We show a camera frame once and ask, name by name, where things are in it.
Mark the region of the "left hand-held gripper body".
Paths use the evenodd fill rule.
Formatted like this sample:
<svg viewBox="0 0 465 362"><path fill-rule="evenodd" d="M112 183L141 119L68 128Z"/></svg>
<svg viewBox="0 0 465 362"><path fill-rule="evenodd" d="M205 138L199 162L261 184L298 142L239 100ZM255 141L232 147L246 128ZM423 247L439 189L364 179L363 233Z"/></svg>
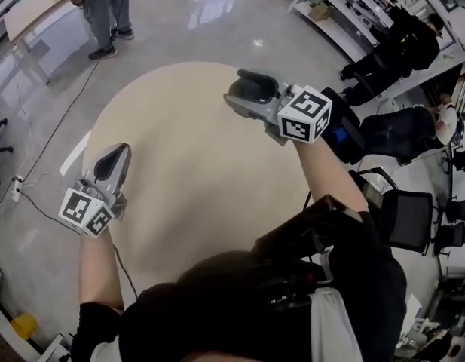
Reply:
<svg viewBox="0 0 465 362"><path fill-rule="evenodd" d="M80 179L67 189L59 217L80 234L98 238L113 219L121 221L126 207L121 190Z"/></svg>

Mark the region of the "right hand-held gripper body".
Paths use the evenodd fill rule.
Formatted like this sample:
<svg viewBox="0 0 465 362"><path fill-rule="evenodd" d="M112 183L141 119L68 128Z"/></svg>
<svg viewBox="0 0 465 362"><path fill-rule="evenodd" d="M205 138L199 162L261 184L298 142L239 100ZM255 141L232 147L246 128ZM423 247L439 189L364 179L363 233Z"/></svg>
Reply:
<svg viewBox="0 0 465 362"><path fill-rule="evenodd" d="M288 140L313 144L328 127L332 100L306 85L288 86L269 108L265 132L280 145Z"/></svg>

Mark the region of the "black oblong case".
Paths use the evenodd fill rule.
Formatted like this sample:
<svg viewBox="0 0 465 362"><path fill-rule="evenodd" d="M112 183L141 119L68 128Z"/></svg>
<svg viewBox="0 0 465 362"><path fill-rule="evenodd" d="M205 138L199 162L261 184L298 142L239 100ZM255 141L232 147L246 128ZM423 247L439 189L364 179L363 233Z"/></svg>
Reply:
<svg viewBox="0 0 465 362"><path fill-rule="evenodd" d="M254 103L269 103L278 93L278 83L273 81L255 82L239 78L229 88L228 94Z"/></svg>

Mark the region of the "person's left forearm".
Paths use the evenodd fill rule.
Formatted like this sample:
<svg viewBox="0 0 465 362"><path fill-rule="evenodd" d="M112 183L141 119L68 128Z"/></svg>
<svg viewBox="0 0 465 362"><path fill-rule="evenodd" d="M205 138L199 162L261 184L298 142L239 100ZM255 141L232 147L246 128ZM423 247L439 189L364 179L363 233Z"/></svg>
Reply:
<svg viewBox="0 0 465 362"><path fill-rule="evenodd" d="M124 310L115 249L108 228L97 238L81 237L78 279L81 304L98 303L118 313Z"/></svg>

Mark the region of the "person's right forearm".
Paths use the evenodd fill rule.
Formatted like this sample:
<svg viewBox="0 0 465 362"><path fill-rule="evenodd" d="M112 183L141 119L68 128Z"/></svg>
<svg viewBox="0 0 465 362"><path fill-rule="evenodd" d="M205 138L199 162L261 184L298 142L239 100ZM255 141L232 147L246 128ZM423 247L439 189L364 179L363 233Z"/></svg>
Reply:
<svg viewBox="0 0 465 362"><path fill-rule="evenodd" d="M372 222L362 192L322 137L313 144L294 141L293 145L313 202L329 195L358 213L361 221Z"/></svg>

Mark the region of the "white floor tape strip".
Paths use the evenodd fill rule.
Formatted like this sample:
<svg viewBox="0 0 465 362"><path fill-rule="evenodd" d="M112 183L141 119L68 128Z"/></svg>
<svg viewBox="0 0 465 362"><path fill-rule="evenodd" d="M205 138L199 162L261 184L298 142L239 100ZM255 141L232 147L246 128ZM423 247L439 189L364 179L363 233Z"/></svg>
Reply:
<svg viewBox="0 0 465 362"><path fill-rule="evenodd" d="M88 144L88 140L90 138L91 131L89 130L82 139L78 142L78 144L71 150L65 161L60 167L60 175L65 176L70 167L75 163L78 157L83 153L86 149Z"/></svg>

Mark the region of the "white power strip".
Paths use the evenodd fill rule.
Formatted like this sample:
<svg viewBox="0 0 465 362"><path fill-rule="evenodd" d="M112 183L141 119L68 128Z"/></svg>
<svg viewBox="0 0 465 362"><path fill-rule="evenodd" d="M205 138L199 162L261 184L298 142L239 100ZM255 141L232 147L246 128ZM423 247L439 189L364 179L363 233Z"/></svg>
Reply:
<svg viewBox="0 0 465 362"><path fill-rule="evenodd" d="M15 204L17 204L20 200L20 188L22 182L23 178L20 175L16 175L12 179L11 199Z"/></svg>

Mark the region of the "white shelving unit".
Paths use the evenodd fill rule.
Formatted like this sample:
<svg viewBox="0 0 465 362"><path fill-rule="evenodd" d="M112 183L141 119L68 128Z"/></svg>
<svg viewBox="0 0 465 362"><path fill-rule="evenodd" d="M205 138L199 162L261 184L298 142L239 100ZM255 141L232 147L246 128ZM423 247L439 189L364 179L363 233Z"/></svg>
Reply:
<svg viewBox="0 0 465 362"><path fill-rule="evenodd" d="M332 6L327 20L312 21L312 2ZM425 21L437 13L444 21L439 46L465 46L465 2L461 0L293 0L288 10L303 15L353 61L364 57L388 34L401 10Z"/></svg>

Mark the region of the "cardboard box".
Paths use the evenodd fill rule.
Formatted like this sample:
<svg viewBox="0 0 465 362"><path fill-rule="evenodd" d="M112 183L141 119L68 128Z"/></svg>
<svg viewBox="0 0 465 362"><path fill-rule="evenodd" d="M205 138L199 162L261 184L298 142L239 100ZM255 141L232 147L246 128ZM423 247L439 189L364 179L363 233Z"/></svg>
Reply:
<svg viewBox="0 0 465 362"><path fill-rule="evenodd" d="M325 1L312 2L308 16L312 21L323 21L329 18L331 11L332 6Z"/></svg>

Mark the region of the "black high-back office chair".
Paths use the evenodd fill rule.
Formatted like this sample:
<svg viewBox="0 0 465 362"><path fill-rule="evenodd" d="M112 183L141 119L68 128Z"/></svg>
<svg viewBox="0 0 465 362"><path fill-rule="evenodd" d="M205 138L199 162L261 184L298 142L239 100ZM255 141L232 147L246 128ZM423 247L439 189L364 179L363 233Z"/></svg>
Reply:
<svg viewBox="0 0 465 362"><path fill-rule="evenodd" d="M329 126L322 137L345 164L356 164L367 155L393 157L404 164L428 150L443 147L436 138L433 117L424 107L370 115L360 120L333 89L327 87L321 93L332 100ZM332 131L340 126L347 130L348 138L336 143Z"/></svg>

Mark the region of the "grey box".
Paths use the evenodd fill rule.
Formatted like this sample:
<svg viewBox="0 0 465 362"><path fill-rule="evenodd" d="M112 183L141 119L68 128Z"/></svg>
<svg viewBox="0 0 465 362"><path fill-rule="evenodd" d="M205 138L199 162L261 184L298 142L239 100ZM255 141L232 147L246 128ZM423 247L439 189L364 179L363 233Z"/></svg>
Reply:
<svg viewBox="0 0 465 362"><path fill-rule="evenodd" d="M366 182L363 185L362 193L370 208L381 209L384 196L371 183Z"/></svg>

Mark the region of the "yellow bin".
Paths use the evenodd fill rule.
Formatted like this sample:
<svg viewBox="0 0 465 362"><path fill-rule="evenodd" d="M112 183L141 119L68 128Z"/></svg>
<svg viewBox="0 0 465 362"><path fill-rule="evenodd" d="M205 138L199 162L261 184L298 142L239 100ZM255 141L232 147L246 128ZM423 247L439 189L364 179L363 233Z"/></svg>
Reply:
<svg viewBox="0 0 465 362"><path fill-rule="evenodd" d="M38 322L30 313L21 314L11 320L14 332L23 340L28 341L38 328Z"/></svg>

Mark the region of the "person's black and white clothing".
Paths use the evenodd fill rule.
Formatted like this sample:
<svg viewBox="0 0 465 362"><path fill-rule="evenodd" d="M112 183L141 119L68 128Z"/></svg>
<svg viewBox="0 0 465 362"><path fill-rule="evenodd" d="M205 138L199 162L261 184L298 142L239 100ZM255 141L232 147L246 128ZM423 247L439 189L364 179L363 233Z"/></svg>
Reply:
<svg viewBox="0 0 465 362"><path fill-rule="evenodd" d="M223 253L144 290L123 313L82 303L72 362L392 362L406 278L370 215L314 263Z"/></svg>

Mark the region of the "rectangular wooden white-legged table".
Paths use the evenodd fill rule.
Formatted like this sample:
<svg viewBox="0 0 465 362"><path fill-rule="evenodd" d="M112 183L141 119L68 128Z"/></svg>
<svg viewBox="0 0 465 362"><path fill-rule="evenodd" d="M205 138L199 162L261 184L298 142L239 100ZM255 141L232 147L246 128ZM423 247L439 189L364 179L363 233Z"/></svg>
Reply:
<svg viewBox="0 0 465 362"><path fill-rule="evenodd" d="M13 49L44 84L49 83L49 78L30 53L26 36L44 24L55 23L74 9L69 0L19 0L5 14L5 28Z"/></svg>

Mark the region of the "round beige pedestal table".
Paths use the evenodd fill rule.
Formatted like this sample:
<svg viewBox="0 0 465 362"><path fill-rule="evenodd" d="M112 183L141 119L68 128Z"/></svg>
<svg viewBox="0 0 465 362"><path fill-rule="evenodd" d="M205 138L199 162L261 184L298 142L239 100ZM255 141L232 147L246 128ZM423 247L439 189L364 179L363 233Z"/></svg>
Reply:
<svg viewBox="0 0 465 362"><path fill-rule="evenodd" d="M220 63L163 66L118 92L93 126L84 168L114 144L132 150L127 208L109 229L138 291L216 254L251 249L304 206L294 146L225 103L236 80L237 70Z"/></svg>

